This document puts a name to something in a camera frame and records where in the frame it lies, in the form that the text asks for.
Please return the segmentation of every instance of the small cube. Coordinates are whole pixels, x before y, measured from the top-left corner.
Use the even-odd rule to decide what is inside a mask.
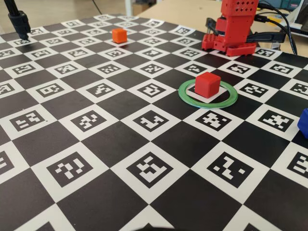
[[[218,93],[220,80],[220,76],[205,72],[196,77],[194,91],[205,98],[210,98]]]
[[[127,31],[122,28],[113,29],[112,40],[115,43],[127,42]]]
[[[308,108],[303,110],[302,115],[297,124],[306,139],[308,139]]]

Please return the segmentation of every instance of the orange cube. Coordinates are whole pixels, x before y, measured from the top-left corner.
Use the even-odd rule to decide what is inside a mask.
[[[127,31],[122,28],[113,29],[112,40],[115,43],[127,42]]]

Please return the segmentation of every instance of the floor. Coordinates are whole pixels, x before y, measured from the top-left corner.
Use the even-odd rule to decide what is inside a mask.
[[[46,26],[98,15],[92,0],[15,0],[29,18],[31,27]],[[102,13],[125,14],[124,0],[96,0]],[[13,32],[4,1],[0,1],[0,34]]]

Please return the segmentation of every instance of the wire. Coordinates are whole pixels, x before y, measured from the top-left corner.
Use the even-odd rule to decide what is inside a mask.
[[[92,2],[94,3],[94,5],[95,5],[96,9],[98,10],[98,12],[99,12],[100,14],[102,14],[102,12],[100,11],[100,8],[98,8],[98,6],[96,5],[95,1],[92,0]]]

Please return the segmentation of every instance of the red cube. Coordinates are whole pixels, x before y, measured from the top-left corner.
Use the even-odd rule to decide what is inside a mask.
[[[205,98],[210,98],[218,93],[220,80],[220,76],[205,72],[196,77],[194,91]]]

